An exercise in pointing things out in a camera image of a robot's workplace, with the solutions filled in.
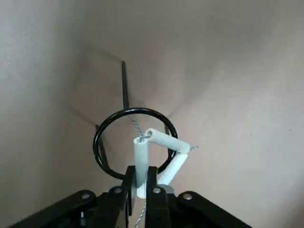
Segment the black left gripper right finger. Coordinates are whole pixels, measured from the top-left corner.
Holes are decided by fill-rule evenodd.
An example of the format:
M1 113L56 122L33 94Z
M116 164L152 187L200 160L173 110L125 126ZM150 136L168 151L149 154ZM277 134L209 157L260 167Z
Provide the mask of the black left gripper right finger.
M146 187L146 228L248 228L247 223L193 191L179 196L157 183L157 168L149 167Z

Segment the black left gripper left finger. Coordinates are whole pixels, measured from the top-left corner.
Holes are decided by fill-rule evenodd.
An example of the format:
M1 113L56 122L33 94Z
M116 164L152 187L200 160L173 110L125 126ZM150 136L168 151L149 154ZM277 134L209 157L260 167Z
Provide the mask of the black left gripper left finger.
M78 191L27 218L13 228L126 228L136 195L135 167L127 167L121 185L97 196Z

